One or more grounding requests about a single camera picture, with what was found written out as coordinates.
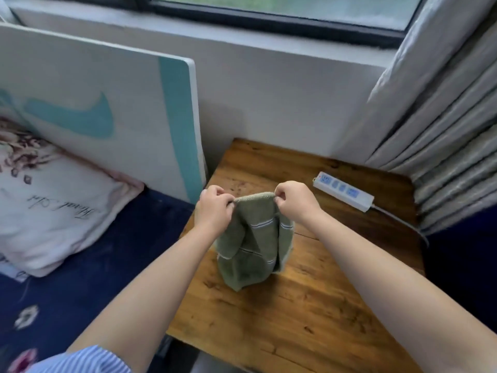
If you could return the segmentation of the dark blue floral bedsheet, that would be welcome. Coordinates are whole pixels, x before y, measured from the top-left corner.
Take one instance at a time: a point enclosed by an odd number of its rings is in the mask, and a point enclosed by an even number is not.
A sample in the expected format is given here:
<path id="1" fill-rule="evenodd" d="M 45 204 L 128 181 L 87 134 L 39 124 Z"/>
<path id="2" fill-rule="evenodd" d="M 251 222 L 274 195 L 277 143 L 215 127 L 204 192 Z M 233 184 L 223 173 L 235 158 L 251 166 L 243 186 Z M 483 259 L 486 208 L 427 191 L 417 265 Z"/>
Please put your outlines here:
<path id="1" fill-rule="evenodd" d="M 0 373 L 67 350 L 108 303 L 173 245 L 194 205 L 146 189 L 89 248 L 45 277 L 0 273 Z"/>

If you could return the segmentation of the person's left forearm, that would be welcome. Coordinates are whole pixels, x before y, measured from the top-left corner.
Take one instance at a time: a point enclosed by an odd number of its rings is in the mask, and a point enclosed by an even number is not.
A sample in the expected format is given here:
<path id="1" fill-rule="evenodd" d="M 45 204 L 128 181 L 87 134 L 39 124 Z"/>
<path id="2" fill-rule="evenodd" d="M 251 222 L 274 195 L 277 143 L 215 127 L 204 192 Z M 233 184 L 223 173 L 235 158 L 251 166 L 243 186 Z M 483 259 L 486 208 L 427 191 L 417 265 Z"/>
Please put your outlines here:
<path id="1" fill-rule="evenodd" d="M 124 288 L 68 348 L 98 346 L 145 373 L 195 272 L 223 228 L 199 223 Z"/>

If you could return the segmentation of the person's right forearm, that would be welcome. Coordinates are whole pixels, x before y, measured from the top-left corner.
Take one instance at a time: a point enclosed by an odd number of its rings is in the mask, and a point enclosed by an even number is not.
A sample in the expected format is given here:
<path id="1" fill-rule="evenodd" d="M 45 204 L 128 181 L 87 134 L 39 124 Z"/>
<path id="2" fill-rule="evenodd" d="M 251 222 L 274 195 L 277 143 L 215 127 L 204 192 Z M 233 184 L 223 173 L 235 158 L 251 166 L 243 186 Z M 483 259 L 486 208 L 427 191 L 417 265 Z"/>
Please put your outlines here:
<path id="1" fill-rule="evenodd" d="M 497 334 L 424 276 L 326 212 L 299 222 L 424 373 L 497 373 Z"/>

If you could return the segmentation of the green striped towel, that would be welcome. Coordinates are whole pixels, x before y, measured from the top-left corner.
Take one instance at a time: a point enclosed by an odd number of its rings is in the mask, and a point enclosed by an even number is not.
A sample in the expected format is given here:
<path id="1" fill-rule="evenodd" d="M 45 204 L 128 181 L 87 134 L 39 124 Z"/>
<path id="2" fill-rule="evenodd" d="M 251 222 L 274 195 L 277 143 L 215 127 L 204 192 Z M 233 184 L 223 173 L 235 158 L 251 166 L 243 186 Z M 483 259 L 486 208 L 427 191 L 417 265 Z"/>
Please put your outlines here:
<path id="1" fill-rule="evenodd" d="M 230 224 L 214 243 L 220 275 L 236 292 L 282 272 L 292 252 L 295 224 L 274 198 L 272 192 L 236 198 Z"/>

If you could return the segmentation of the person's right hand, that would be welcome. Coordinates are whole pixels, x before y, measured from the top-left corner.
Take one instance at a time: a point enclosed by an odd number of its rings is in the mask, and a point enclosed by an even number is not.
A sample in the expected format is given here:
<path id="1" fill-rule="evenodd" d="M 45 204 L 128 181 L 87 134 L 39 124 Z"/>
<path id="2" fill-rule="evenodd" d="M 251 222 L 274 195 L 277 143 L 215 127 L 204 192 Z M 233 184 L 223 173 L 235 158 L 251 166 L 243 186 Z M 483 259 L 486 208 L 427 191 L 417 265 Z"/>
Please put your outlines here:
<path id="1" fill-rule="evenodd" d="M 312 230 L 313 222 L 322 214 L 322 209 L 314 194 L 306 184 L 286 181 L 275 188 L 275 196 L 285 197 L 289 202 L 289 219 Z"/>

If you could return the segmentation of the blue striped shirt sleeve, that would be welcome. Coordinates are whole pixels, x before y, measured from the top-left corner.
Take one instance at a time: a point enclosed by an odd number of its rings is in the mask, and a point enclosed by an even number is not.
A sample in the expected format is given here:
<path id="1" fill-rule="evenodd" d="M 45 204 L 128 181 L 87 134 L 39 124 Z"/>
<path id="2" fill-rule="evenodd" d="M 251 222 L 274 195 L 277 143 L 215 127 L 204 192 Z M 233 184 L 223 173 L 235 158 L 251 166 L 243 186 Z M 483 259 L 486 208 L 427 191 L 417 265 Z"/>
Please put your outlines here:
<path id="1" fill-rule="evenodd" d="M 44 359 L 25 373 L 133 373 L 124 361 L 100 346 Z"/>

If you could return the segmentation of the wooden side table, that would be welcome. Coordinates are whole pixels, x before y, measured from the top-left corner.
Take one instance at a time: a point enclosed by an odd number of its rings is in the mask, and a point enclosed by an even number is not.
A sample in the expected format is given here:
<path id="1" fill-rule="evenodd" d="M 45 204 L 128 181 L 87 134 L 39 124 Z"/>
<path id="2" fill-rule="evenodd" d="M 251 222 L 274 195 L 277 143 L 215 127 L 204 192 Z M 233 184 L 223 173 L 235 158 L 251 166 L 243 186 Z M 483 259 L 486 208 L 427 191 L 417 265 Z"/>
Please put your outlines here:
<path id="1" fill-rule="evenodd" d="M 372 194 L 374 204 L 416 224 L 413 185 L 404 176 L 241 138 L 212 175 L 234 196 L 312 186 L 320 172 Z M 233 291 L 208 250 L 167 334 L 259 373 L 420 373 L 316 236 L 296 224 L 293 251 L 278 275 Z"/>

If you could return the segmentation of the white floral pillow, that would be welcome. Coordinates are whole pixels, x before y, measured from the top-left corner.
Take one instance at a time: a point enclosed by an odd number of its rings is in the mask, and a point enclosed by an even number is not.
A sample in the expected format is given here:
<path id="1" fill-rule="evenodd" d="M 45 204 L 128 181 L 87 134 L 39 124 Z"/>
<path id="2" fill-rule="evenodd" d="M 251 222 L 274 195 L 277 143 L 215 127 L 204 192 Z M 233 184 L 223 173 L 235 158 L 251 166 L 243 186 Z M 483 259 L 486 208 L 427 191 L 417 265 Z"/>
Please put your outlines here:
<path id="1" fill-rule="evenodd" d="M 95 243 L 145 189 L 0 117 L 0 256 L 44 277 Z"/>

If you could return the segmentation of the black window frame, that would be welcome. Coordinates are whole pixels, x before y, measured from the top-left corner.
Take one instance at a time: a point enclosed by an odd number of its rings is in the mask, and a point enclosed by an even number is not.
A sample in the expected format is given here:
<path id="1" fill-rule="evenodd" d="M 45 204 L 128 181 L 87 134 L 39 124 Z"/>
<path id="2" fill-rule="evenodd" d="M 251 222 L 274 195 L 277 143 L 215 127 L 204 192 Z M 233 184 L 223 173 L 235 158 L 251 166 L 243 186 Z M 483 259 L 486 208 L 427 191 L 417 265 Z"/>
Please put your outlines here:
<path id="1" fill-rule="evenodd" d="M 379 49 L 399 48 L 426 3 L 426 0 L 54 1 Z"/>

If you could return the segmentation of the person's left hand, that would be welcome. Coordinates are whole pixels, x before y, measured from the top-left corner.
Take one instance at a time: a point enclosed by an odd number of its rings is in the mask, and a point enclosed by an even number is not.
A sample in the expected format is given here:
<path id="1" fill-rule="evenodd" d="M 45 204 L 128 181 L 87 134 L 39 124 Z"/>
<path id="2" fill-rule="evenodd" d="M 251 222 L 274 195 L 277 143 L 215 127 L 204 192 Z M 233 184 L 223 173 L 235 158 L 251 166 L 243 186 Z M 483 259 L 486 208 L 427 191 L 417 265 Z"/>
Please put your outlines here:
<path id="1" fill-rule="evenodd" d="M 204 189 L 195 207 L 195 230 L 200 230 L 213 239 L 219 237 L 228 226 L 222 221 L 222 210 L 228 201 L 235 201 L 235 197 L 220 186 L 210 185 Z"/>

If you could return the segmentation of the grey curtain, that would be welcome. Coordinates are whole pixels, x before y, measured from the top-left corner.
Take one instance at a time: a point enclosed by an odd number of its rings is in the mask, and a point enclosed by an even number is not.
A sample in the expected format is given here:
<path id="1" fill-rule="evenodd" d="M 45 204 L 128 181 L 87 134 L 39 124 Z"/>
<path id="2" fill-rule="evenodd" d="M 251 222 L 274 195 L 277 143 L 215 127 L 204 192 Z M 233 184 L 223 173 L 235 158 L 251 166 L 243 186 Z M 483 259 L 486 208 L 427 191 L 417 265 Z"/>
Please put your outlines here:
<path id="1" fill-rule="evenodd" d="M 426 0 L 336 154 L 409 177 L 426 235 L 497 205 L 497 0 Z"/>

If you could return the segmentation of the white power strip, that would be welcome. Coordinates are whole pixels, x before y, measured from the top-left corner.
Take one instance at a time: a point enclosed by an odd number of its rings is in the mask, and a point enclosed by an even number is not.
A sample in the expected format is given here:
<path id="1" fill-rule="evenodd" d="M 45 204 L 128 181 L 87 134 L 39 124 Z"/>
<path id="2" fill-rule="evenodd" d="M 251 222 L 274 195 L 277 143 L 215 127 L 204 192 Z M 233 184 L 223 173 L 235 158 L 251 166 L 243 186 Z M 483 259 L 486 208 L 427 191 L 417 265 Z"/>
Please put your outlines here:
<path id="1" fill-rule="evenodd" d="M 373 195 L 353 187 L 323 171 L 313 179 L 313 187 L 359 211 L 367 212 L 373 207 Z"/>

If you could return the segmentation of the white teal headboard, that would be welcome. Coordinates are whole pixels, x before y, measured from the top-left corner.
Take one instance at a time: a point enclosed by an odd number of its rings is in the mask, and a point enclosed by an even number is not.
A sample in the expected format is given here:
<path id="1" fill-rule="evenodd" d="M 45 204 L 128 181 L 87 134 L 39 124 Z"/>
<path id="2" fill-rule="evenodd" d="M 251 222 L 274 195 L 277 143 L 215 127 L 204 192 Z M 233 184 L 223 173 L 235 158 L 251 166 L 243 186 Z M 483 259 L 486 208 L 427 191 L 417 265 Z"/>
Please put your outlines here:
<path id="1" fill-rule="evenodd" d="M 173 198 L 206 185 L 190 58 L 0 23 L 0 114 Z"/>

